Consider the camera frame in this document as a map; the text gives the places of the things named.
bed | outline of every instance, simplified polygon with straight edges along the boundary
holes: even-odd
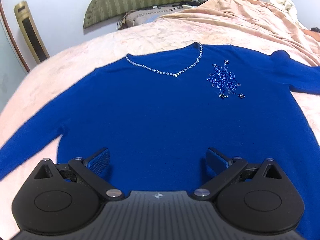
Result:
[[[0,147],[46,103],[95,68],[122,58],[202,44],[232,44],[271,55],[283,49],[305,65],[320,65],[320,43],[286,15],[260,0],[209,0],[198,8],[166,15],[67,49],[38,65],[23,80],[0,115]],[[292,93],[320,141],[320,96]],[[0,237],[18,231],[12,200],[40,159],[56,161],[60,138],[0,181]]]

neckline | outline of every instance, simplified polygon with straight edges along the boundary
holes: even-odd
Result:
[[[177,71],[176,73],[175,72],[163,71],[163,70],[160,70],[160,69],[157,69],[157,68],[152,68],[150,66],[146,66],[144,64],[140,64],[140,63],[136,62],[136,60],[139,61],[139,60],[141,60],[141,58],[143,58],[145,56],[149,56],[149,55],[157,55],[157,56],[159,56],[162,53],[168,53],[168,52],[171,52],[171,53],[174,54],[175,52],[184,51],[184,50],[192,49],[192,48],[197,49],[198,52],[199,52],[199,55],[198,55],[197,59],[194,61],[193,64],[182,67],[182,69],[180,71]],[[151,53],[151,54],[144,54],[144,55],[134,56],[134,55],[131,55],[130,53],[128,53],[128,54],[126,54],[124,56],[124,59],[127,62],[129,62],[130,64],[132,64],[132,65],[134,65],[136,67],[142,67],[142,68],[145,68],[146,70],[149,70],[149,71],[154,72],[154,73],[162,74],[162,75],[170,75],[170,76],[173,76],[173,77],[178,77],[180,74],[184,73],[185,71],[195,67],[199,63],[200,59],[202,58],[202,53],[203,53],[202,44],[200,44],[199,42],[193,42],[192,44],[190,44],[190,45],[188,45],[186,47],[180,48],[180,49],[160,51],[160,52]]]

white object on bed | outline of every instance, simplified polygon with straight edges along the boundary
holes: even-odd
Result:
[[[299,28],[307,30],[305,26],[298,21],[297,9],[292,0],[269,0],[269,3],[286,13],[287,18],[296,24]]]

beaded flower embellishment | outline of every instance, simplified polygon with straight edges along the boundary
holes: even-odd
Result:
[[[227,64],[229,64],[228,60],[224,61],[223,68],[214,64],[214,73],[209,74],[210,78],[207,78],[207,80],[212,83],[212,87],[220,88],[219,97],[222,99],[229,97],[230,94],[244,98],[245,96],[242,93],[236,93],[237,86],[241,86],[241,84],[237,83],[236,76],[233,72],[228,72]]]

gray ribbed panel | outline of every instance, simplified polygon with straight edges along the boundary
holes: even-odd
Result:
[[[109,202],[87,227],[64,236],[36,236],[21,232],[14,240],[303,240],[295,232],[255,236],[224,222],[207,201],[185,191],[133,191],[120,202]]]

